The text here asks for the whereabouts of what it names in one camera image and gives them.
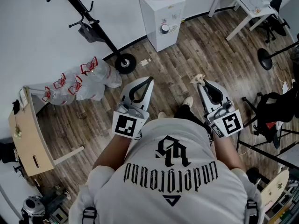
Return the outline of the person's left forearm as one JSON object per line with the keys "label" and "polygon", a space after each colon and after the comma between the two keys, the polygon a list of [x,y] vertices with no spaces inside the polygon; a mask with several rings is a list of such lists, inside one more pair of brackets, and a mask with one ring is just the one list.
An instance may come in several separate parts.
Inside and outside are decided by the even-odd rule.
{"label": "person's left forearm", "polygon": [[131,142],[131,138],[116,134],[97,158],[93,165],[93,169],[98,166],[104,166],[110,167],[116,171],[124,164],[124,160]]}

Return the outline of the black round-base floor stand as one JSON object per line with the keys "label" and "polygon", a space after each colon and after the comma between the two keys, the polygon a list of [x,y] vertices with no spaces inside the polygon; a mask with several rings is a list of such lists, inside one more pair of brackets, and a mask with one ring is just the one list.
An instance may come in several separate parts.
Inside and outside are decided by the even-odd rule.
{"label": "black round-base floor stand", "polygon": [[295,42],[294,44],[290,45],[290,46],[287,46],[285,47],[284,49],[281,49],[279,51],[276,51],[275,53],[273,54],[270,54],[266,49],[263,49],[263,48],[260,48],[258,51],[257,51],[257,57],[258,57],[258,60],[261,64],[261,66],[265,69],[265,70],[270,70],[273,66],[272,64],[272,58],[280,53],[283,53],[287,50],[289,50],[290,48],[293,48],[295,47],[296,45],[299,45],[299,41]]}

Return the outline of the black bag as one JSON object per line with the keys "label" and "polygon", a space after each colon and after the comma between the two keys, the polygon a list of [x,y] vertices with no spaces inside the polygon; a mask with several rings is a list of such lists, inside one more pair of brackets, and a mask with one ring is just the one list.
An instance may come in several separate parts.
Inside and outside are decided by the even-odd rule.
{"label": "black bag", "polygon": [[2,161],[4,164],[9,162],[18,162],[17,158],[15,157],[14,150],[14,143],[0,143],[0,161]]}

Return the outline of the black coat rack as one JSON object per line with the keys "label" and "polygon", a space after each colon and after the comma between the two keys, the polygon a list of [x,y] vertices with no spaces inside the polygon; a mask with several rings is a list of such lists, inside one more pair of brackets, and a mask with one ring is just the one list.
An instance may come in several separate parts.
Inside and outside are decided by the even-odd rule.
{"label": "black coat rack", "polygon": [[68,27],[72,28],[76,25],[79,25],[79,22],[83,22],[92,27],[95,32],[105,40],[105,44],[111,49],[112,54],[116,56],[114,67],[121,74],[129,74],[133,72],[137,66],[137,60],[134,55],[130,53],[121,53],[121,50],[117,49],[110,38],[107,36],[105,31],[100,26],[100,20],[94,19],[90,12],[93,10],[94,1],[91,1],[90,8],[82,3],[81,0],[68,0],[68,2],[73,6],[73,8],[80,14],[81,19],[73,24],[70,24]]}

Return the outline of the white red plastic bags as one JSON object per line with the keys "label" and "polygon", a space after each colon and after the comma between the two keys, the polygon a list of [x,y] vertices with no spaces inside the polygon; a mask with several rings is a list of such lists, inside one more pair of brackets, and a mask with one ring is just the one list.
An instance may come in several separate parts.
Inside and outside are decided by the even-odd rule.
{"label": "white red plastic bags", "polygon": [[122,85],[122,78],[115,67],[103,60],[94,57],[90,62],[80,66],[81,73],[87,75],[91,80],[102,83],[110,88]]}

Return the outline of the white power strip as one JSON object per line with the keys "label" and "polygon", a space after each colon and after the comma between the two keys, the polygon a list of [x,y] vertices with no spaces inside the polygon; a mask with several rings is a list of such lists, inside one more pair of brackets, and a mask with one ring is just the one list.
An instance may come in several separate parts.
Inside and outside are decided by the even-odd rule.
{"label": "white power strip", "polygon": [[284,81],[283,86],[282,86],[282,93],[286,94],[290,89],[292,89],[294,82],[295,82],[295,79],[292,79],[291,84],[288,85],[288,83],[286,81]]}

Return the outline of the white desk phone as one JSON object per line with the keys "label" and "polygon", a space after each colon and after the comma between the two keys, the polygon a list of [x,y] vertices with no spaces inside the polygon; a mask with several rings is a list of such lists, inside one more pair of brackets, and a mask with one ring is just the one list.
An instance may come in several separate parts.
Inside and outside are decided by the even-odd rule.
{"label": "white desk phone", "polygon": [[18,100],[19,100],[20,107],[23,110],[28,104],[28,97],[24,87],[22,87],[19,91]]}

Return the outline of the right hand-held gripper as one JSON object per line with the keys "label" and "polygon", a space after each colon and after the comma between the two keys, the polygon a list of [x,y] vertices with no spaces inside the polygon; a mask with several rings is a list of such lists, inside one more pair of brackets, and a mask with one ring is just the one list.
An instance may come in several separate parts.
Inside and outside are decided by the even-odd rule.
{"label": "right hand-held gripper", "polygon": [[[229,137],[243,129],[242,119],[239,110],[236,110],[234,103],[230,101],[228,91],[210,80],[205,80],[205,86],[197,83],[199,96],[207,115],[207,122],[210,128],[219,137]],[[222,105],[212,111],[213,105]]]}

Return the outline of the round wooden stool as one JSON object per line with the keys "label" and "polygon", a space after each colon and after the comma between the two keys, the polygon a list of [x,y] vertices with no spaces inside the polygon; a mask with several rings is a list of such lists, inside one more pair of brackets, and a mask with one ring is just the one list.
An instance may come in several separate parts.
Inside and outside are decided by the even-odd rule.
{"label": "round wooden stool", "polygon": [[272,179],[261,192],[262,204],[265,211],[271,208],[283,193],[289,180],[289,171],[281,171]]}

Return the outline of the black mesh chair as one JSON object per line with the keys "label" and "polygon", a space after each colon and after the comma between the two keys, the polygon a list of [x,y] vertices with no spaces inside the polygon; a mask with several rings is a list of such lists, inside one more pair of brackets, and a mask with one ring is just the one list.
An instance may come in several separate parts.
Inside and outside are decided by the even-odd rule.
{"label": "black mesh chair", "polygon": [[288,123],[294,116],[299,118],[299,88],[291,88],[283,95],[275,92],[263,95],[259,92],[257,96],[261,98],[257,107],[254,107],[246,97],[242,98],[242,101],[246,102],[256,114],[243,127],[257,121],[257,125],[254,127],[255,135],[261,134],[268,143],[272,142],[275,148],[279,148],[280,143],[277,136],[279,129],[276,124],[278,122]]}

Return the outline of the black office chair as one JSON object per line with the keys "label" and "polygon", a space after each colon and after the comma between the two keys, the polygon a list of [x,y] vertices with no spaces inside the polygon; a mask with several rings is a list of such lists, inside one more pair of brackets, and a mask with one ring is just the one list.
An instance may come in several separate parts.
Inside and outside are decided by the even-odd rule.
{"label": "black office chair", "polygon": [[[279,13],[280,7],[282,4],[282,0],[272,0],[270,2],[270,6],[276,10],[277,14]],[[278,20],[278,15],[272,14],[266,19],[265,28],[267,31],[267,39],[265,40],[266,43],[270,42],[270,35],[272,35],[271,40],[274,41],[276,37],[273,34],[273,31],[279,34],[280,36],[286,36],[286,31],[284,26],[290,28],[289,24],[283,19],[283,23]]]}

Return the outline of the person's black trousers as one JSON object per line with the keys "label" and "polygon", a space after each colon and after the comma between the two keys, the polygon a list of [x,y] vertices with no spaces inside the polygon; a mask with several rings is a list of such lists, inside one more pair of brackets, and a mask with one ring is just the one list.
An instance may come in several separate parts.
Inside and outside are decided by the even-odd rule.
{"label": "person's black trousers", "polygon": [[206,124],[203,123],[202,121],[200,121],[190,110],[189,105],[182,105],[178,111],[175,113],[174,118],[177,119],[186,119],[189,121],[192,121],[194,123],[196,123],[197,125],[205,128],[207,130],[207,132],[211,132],[210,127]]}

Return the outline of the grey hanging bag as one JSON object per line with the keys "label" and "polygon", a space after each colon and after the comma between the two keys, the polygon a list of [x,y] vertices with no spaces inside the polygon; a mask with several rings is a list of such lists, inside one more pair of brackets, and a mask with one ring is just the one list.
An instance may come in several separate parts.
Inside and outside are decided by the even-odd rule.
{"label": "grey hanging bag", "polygon": [[89,42],[89,43],[94,43],[94,42],[105,42],[104,39],[102,39],[96,32],[95,30],[90,27],[88,24],[79,22],[80,28],[78,32]]}

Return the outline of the person's right forearm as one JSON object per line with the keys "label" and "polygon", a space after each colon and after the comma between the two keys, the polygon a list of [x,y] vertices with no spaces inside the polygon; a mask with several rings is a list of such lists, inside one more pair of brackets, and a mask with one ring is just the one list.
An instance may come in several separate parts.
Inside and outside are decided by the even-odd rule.
{"label": "person's right forearm", "polygon": [[213,138],[217,160],[223,162],[230,170],[238,168],[245,172],[244,163],[236,151],[231,138],[219,138],[215,132],[213,132]]}

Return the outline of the beige wooden desk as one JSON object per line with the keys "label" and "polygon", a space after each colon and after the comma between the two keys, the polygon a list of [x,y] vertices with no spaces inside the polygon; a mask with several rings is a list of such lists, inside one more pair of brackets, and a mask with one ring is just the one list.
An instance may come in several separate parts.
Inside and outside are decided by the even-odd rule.
{"label": "beige wooden desk", "polygon": [[[20,109],[16,115],[14,115],[14,112],[11,112],[8,122],[21,163],[27,175],[34,176],[54,169],[59,163],[83,151],[84,147],[80,146],[63,156],[54,159],[38,124],[32,99],[33,95],[42,94],[43,92],[29,87],[26,87],[25,90],[28,97],[27,106],[23,110]],[[15,117],[17,118],[17,124],[22,132],[21,139],[14,137]]]}

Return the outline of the white table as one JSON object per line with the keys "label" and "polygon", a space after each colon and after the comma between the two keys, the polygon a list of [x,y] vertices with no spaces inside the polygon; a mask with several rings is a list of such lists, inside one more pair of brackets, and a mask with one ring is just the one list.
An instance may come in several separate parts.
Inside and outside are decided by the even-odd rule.
{"label": "white table", "polygon": [[[260,12],[254,12],[252,10],[249,10],[245,4],[243,3],[243,0],[234,0],[236,2],[236,5],[234,7],[234,10],[236,11],[239,7],[241,7],[247,16],[244,18],[244,20],[226,37],[227,41],[230,41],[238,32],[240,32],[252,19],[259,18],[259,20],[252,25],[249,30],[252,31],[255,28],[257,28],[264,20],[266,20],[271,15],[278,15],[278,12],[272,8],[271,6],[262,8]],[[216,7],[218,6],[220,0],[214,0],[208,16],[211,18],[216,10]]]}

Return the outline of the black tripod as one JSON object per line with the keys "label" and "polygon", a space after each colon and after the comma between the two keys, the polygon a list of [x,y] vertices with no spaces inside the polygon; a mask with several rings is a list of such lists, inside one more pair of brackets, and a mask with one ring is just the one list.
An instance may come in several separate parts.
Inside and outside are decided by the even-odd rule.
{"label": "black tripod", "polygon": [[237,141],[237,144],[236,144],[236,150],[237,151],[239,149],[239,145],[240,144],[243,145],[243,146],[245,146],[245,147],[247,147],[247,148],[249,148],[249,149],[251,149],[251,150],[253,150],[253,151],[255,151],[255,152],[257,152],[257,153],[259,153],[259,154],[261,154],[261,155],[263,155],[263,156],[265,156],[265,157],[267,157],[267,158],[269,158],[269,159],[271,159],[271,160],[274,160],[274,161],[278,162],[279,164],[282,164],[282,165],[284,165],[284,166],[286,166],[288,168],[296,169],[296,170],[299,171],[299,167],[298,166],[295,166],[294,164],[291,164],[290,162],[287,162],[287,161],[285,161],[285,160],[283,160],[281,158],[278,158],[278,156],[274,156],[274,155],[272,155],[272,154],[270,154],[270,153],[268,153],[266,151],[258,149],[254,145],[247,144],[247,143],[245,143],[244,141],[241,141],[241,140]]}

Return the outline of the person's white printed T-shirt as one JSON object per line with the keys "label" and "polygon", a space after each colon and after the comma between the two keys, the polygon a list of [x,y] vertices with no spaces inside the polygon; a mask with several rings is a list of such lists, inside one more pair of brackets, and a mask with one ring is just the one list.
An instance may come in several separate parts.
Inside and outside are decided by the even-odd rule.
{"label": "person's white printed T-shirt", "polygon": [[177,118],[150,121],[124,164],[92,169],[69,224],[263,224],[246,172],[217,160],[208,133]]}

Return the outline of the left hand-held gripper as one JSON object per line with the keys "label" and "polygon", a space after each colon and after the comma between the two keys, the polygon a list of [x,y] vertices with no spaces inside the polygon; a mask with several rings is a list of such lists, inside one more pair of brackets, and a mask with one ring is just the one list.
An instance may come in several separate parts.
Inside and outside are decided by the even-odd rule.
{"label": "left hand-held gripper", "polygon": [[[114,111],[112,133],[126,138],[137,137],[150,114],[147,112],[154,87],[153,77],[139,78],[127,84],[121,93],[121,100]],[[135,98],[142,91],[140,98]]]}

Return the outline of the dried flower sprig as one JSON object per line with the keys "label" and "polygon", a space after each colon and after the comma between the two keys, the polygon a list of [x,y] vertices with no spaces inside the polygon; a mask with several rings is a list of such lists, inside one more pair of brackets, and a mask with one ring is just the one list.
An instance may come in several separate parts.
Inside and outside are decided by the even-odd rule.
{"label": "dried flower sprig", "polygon": [[17,118],[15,117],[15,132],[14,132],[14,137],[17,139],[21,139],[22,137],[22,132],[17,124]]}

